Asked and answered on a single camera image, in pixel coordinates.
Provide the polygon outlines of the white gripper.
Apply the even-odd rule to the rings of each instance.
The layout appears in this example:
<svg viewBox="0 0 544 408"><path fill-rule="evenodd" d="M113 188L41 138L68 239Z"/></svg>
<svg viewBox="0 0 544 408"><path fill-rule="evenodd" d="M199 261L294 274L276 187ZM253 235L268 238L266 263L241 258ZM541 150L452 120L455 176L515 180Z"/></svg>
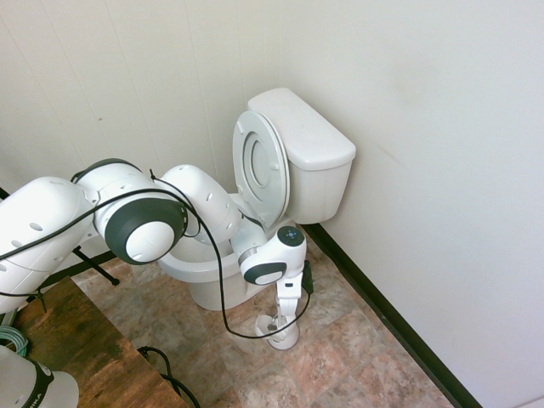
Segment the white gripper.
<svg viewBox="0 0 544 408"><path fill-rule="evenodd" d="M290 327L295 320L298 300L302 296L302 280L303 275L298 274L294 277L283 277L275 283L279 313L274 317L276 331L284 326L284 317L285 327Z"/></svg>

